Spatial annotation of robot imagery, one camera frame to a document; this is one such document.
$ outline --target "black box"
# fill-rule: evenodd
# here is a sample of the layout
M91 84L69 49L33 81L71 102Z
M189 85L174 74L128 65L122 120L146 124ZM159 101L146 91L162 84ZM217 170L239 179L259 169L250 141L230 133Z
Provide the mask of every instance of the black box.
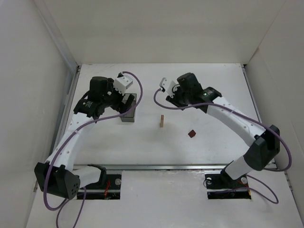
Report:
M128 99L130 94L125 94L124 95L124 99L123 99L123 102L125 103ZM132 107L136 104L136 98L137 98L137 95L136 94L132 94L135 98L132 102ZM127 115L123 115L120 117L120 119L122 120L122 122L135 122L135 109L132 110L129 114Z

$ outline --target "white wall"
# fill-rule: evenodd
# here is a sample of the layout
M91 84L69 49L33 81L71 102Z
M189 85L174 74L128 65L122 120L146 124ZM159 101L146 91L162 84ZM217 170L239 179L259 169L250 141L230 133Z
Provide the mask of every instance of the white wall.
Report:
M67 67L32 0L0 0L0 227L25 226Z
M247 63L285 0L42 1L83 64Z
M288 143L288 176L304 221L304 0L287 0L246 67L261 118L276 124ZM287 164L285 150L276 158Z

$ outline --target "dark red cube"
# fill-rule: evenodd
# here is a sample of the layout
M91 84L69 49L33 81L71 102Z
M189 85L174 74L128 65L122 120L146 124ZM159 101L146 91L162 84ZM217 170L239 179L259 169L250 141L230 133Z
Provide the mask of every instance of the dark red cube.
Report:
M190 136L190 138L193 138L196 135L196 132L194 130L191 130L188 135Z

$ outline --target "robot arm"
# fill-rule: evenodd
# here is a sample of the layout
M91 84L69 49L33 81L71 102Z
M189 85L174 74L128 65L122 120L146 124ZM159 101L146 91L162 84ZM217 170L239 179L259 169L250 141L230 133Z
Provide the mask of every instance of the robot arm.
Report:
M76 135L65 145L55 160L49 178L47 193L70 200L76 195L79 188L88 184L97 183L99 186L104 185L106 180L106 170L104 167L88 165L88 167L83 169L73 170L75 158L87 134L94 125L88 124L79 131L77 129L89 121L98 119L107 107L119 113L129 110L134 96L129 95L125 103L122 100L126 89L132 84L133 80L122 74L119 74L115 80L106 77L93 77L91 79L90 89L75 106L72 120L58 146L45 163L39 162L35 167L35 175L42 191L50 162L53 161L59 148L74 132L76 132Z
M245 174L252 170L262 170L279 152L280 143L265 128L243 119L232 112L212 104L222 105L233 112L241 113L222 94L212 87L203 89L193 73L187 73L180 76L178 84L171 80L163 78L160 87L168 96L166 100L177 107L186 107L188 105L208 103L196 108L217 118L223 124L238 134L249 146L248 151L238 159L228 164L220 174L215 188L234 188ZM279 129L272 125L270 127L279 134Z

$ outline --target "white table surface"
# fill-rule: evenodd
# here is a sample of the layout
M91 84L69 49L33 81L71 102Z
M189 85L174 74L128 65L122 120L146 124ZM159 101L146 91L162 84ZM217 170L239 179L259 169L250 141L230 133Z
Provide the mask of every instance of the white table surface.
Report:
M89 89L94 76L116 78L121 71L136 74L143 85L143 99L136 109L134 123L119 118L99 122L88 134L75 164L227 164L244 154L248 147L228 127L201 110L165 110L153 102L153 94L163 77L193 72L203 88L219 90L235 107L257 119L240 64L92 64L82 65L69 115L80 97ZM137 93L134 81L128 89ZM160 93L158 101L165 101ZM102 116L117 114L106 109ZM160 117L164 115L164 127ZM196 131L190 138L189 131Z
M120 200L86 200L77 228L302 228L283 173L252 172L277 194L272 204L254 192L249 199L207 198L201 171L124 171ZM274 200L261 184L249 185ZM62 199L49 196L51 205ZM69 202L59 217L61 228L74 224L81 200ZM37 191L27 228L54 228L57 212L49 211Z

